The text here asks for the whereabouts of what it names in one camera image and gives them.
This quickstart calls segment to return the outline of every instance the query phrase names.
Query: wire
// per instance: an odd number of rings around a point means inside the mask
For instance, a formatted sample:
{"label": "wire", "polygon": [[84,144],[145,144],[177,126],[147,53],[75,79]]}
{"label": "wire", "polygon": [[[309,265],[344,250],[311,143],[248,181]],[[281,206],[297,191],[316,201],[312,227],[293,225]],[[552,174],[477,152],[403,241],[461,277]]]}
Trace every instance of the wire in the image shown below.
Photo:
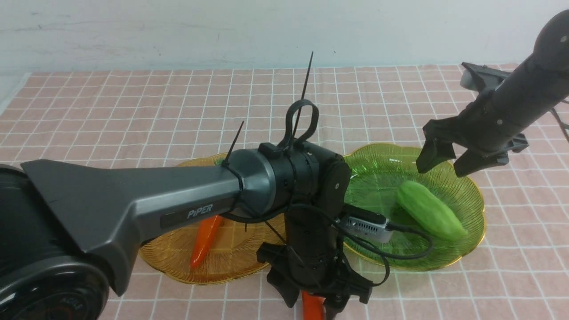
{"label": "wire", "polygon": [[388,253],[388,252],[384,252],[381,251],[379,248],[377,248],[375,245],[373,245],[371,242],[362,239],[358,236],[355,236],[353,234],[351,234],[350,232],[348,232],[344,227],[342,227],[338,222],[334,221],[332,218],[330,218],[326,212],[324,212],[322,209],[317,208],[315,206],[311,206],[308,204],[293,204],[292,205],[293,208],[304,208],[304,209],[308,209],[308,210],[312,210],[314,212],[317,212],[319,214],[321,214],[323,217],[325,217],[328,221],[330,221],[330,223],[332,223],[332,225],[334,225],[334,227],[336,227],[336,229],[341,232],[345,237],[347,237],[348,239],[352,240],[354,243],[358,244],[359,246],[363,247],[364,249],[371,251],[377,255],[384,256],[386,258],[391,258],[391,259],[395,259],[395,260],[415,260],[415,259],[419,259],[422,258],[424,256],[427,256],[429,253],[431,253],[431,251],[434,248],[434,244],[432,241],[432,238],[429,237],[427,234],[425,234],[424,232],[418,231],[418,230],[414,230],[412,228],[409,227],[405,227],[403,225],[398,225],[398,224],[394,224],[394,223],[389,223],[388,226],[390,226],[393,230],[397,230],[397,231],[401,231],[401,232],[407,232],[407,233],[414,233],[418,236],[420,236],[421,238],[425,239],[428,241],[428,247],[425,251],[421,252],[421,253],[417,253],[415,255],[410,255],[410,256],[401,256],[401,255],[394,255],[392,253]]}
{"label": "wire", "polygon": [[[348,258],[346,257],[346,255],[344,254],[343,251],[341,252],[341,258],[342,258],[342,261],[344,262],[344,264],[346,265],[346,267],[349,270],[353,270],[352,266],[350,265],[350,262],[348,261]],[[391,268],[389,267],[389,261],[387,260],[387,258],[384,256],[380,256],[380,258],[381,258],[382,262],[384,263],[385,275],[384,275],[383,280],[381,280],[378,283],[375,283],[375,282],[368,279],[372,283],[372,286],[380,286],[380,285],[384,284],[385,281],[387,281],[387,279],[389,279],[389,276],[391,274]]]}
{"label": "wire", "polygon": [[[240,205],[241,206],[247,206],[246,203],[241,203]],[[234,215],[234,214],[231,214],[230,212],[220,214],[220,216],[227,218],[229,220],[233,220],[235,222],[239,222],[239,223],[255,224],[255,223],[262,223],[262,222],[265,222],[265,221],[268,221],[268,220],[275,218],[276,216],[280,215],[281,213],[287,211],[287,207],[288,207],[288,205],[280,207],[280,208],[276,208],[275,210],[272,210],[272,211],[269,211],[268,214],[257,215],[257,216],[251,215],[249,213],[250,210],[245,210],[244,212],[247,213],[250,216],[250,218],[245,218],[242,216]]]}
{"label": "wire", "polygon": [[[569,101],[567,101],[567,100],[561,100],[561,102],[564,104],[569,104]],[[565,122],[563,122],[563,120],[561,120],[561,117],[559,116],[559,114],[557,113],[557,110],[555,108],[552,108],[550,110],[550,112],[551,112],[551,114],[553,114],[553,117],[555,118],[555,120],[557,121],[557,124],[561,128],[561,132],[565,136],[565,140],[567,140],[567,142],[569,142],[569,133],[567,133],[567,131],[569,130],[569,125],[566,124]]]}

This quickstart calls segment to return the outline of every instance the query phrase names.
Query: green vegetable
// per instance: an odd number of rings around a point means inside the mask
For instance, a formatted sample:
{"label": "green vegetable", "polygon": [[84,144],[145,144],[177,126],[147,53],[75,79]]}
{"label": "green vegetable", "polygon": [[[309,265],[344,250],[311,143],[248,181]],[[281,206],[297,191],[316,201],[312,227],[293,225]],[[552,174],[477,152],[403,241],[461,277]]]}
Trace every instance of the green vegetable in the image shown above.
{"label": "green vegetable", "polygon": [[456,241],[468,234],[455,213],[424,185],[405,181],[397,189],[395,197],[397,203],[433,236]]}

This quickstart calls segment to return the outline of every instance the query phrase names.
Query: amber glass plate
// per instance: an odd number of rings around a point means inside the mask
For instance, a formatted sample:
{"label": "amber glass plate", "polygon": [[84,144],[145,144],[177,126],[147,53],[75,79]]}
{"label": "amber glass plate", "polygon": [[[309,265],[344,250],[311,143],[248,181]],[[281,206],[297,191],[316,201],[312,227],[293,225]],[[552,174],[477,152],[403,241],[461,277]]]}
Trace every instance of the amber glass plate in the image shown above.
{"label": "amber glass plate", "polygon": [[[193,159],[179,166],[213,166],[225,154]],[[283,236],[285,221],[279,215],[269,221]],[[264,223],[245,224],[224,219],[205,260],[190,269],[190,259],[198,223],[162,235],[143,246],[139,254],[151,267],[169,277],[189,284],[219,284],[253,274],[267,264],[257,262],[257,249],[263,242],[282,244]]]}
{"label": "amber glass plate", "polygon": [[[459,241],[434,238],[434,249],[426,257],[417,260],[388,259],[396,269],[425,271],[444,268],[472,252],[482,242],[486,233],[484,201],[476,184],[469,178],[457,178],[451,162],[444,162],[425,174],[419,174],[415,160],[417,147],[402,147],[388,143],[366,145],[345,156],[352,168],[352,178],[345,202],[378,214],[390,220],[416,229],[423,228],[395,201],[395,190],[405,180],[414,180],[428,187],[433,194],[454,211],[468,230],[468,236]],[[376,264],[381,259],[372,252],[347,240],[346,247],[365,260]],[[382,251],[413,255],[427,248],[427,243],[409,233],[394,232],[386,243],[374,243]]]}

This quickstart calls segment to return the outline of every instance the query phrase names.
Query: plate rim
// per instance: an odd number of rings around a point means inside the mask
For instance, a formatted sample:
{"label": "plate rim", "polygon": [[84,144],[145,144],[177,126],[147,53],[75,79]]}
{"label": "plate rim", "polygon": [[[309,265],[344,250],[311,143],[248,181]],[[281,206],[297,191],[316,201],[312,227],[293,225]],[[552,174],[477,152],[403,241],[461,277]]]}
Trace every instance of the plate rim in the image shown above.
{"label": "plate rim", "polygon": [[[372,147],[372,146],[380,146],[380,145],[387,145],[387,146],[394,146],[400,149],[413,149],[413,150],[420,150],[421,148],[419,147],[413,147],[413,146],[401,146],[401,145],[397,145],[395,143],[391,143],[391,142],[373,142],[373,143],[368,143],[364,146],[361,146],[359,148],[357,148],[356,150],[352,151],[351,153],[348,153],[344,156],[344,158],[346,157],[351,157],[353,156],[355,153],[357,153],[358,151],[361,151],[362,149],[368,148],[368,147]],[[450,165],[451,167],[453,167],[453,164],[450,160],[442,162],[442,163],[447,163],[448,165]],[[478,194],[480,195],[480,198],[483,201],[483,205],[482,205],[482,211],[480,212],[480,214],[482,215],[482,220],[483,220],[483,228],[482,228],[482,235],[480,237],[480,240],[478,241],[478,243],[476,245],[474,245],[468,252],[457,256],[457,258],[455,258],[454,260],[452,260],[451,262],[449,262],[448,264],[445,265],[441,265],[441,266],[437,266],[437,267],[433,267],[433,268],[409,268],[409,267],[405,267],[405,266],[392,266],[390,265],[391,268],[393,269],[397,269],[397,270],[405,270],[405,271],[432,271],[432,270],[441,270],[444,269],[446,267],[449,267],[455,263],[457,263],[458,261],[460,261],[460,259],[464,258],[465,256],[469,255],[470,253],[472,253],[476,248],[478,248],[480,246],[480,244],[482,243],[482,241],[484,241],[484,238],[486,237],[486,229],[488,226],[488,221],[486,220],[486,203],[484,202],[484,197],[482,194],[482,191],[480,190],[480,186],[470,177],[470,176],[466,176],[465,178],[468,178],[472,184],[475,186],[476,191],[478,192]],[[372,264],[376,264],[376,265],[381,265],[383,266],[384,264],[373,260],[367,256],[364,256],[363,254],[361,254],[360,252],[356,251],[354,248],[352,248],[351,245],[349,245],[348,243],[346,243],[346,241],[344,242],[344,247],[348,248],[352,253],[354,253],[356,256],[358,256],[361,259],[366,260],[367,262],[370,262]]]}
{"label": "plate rim", "polygon": [[[224,157],[224,156],[226,156],[226,155],[227,155],[227,153],[218,153],[218,154],[212,155],[212,156],[210,156],[210,157],[189,159],[189,160],[182,161],[182,162],[178,163],[176,166],[182,166],[182,165],[184,165],[184,164],[186,164],[186,163],[192,163],[192,162],[198,162],[198,161],[212,161],[212,163],[213,163],[215,160],[217,160],[217,159],[219,159],[219,158],[222,158],[222,157]],[[167,276],[168,278],[170,278],[170,279],[172,279],[172,280],[174,280],[174,281],[177,281],[177,282],[184,283],[184,284],[198,285],[198,286],[219,285],[219,284],[224,284],[224,283],[231,282],[231,281],[234,281],[234,280],[237,280],[237,279],[249,277],[249,276],[252,276],[252,275],[254,275],[254,274],[257,274],[257,273],[263,271],[263,269],[265,269],[265,268],[267,268],[267,266],[269,266],[269,263],[266,262],[266,263],[264,263],[264,264],[259,264],[259,267],[257,267],[257,268],[251,268],[250,272],[247,272],[247,273],[245,273],[245,274],[242,274],[242,275],[240,275],[240,276],[238,276],[238,277],[229,277],[229,278],[227,278],[227,279],[218,280],[218,281],[199,282],[199,281],[189,281],[189,280],[184,280],[184,279],[181,279],[181,278],[176,278],[175,276],[171,275],[170,273],[165,272],[164,270],[158,269],[155,264],[149,262],[148,257],[146,257],[146,255],[144,254],[143,247],[140,247],[140,248],[138,249],[138,255],[141,257],[141,259],[142,259],[144,262],[146,262],[146,264],[148,264],[148,266],[150,266],[150,267],[153,268],[154,270],[160,272],[161,274]]]}

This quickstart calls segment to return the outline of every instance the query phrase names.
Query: toy carrot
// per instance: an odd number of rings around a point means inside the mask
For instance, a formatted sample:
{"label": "toy carrot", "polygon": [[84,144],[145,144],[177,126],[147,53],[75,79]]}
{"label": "toy carrot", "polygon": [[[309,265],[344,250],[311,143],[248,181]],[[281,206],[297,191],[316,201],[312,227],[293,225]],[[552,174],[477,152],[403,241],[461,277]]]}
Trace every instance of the toy carrot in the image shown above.
{"label": "toy carrot", "polygon": [[193,245],[192,260],[190,262],[191,268],[199,266],[201,262],[204,261],[222,222],[223,217],[218,215],[200,222],[197,228],[196,242]]}
{"label": "toy carrot", "polygon": [[304,320],[324,320],[323,298],[311,296],[302,290],[302,313]]}

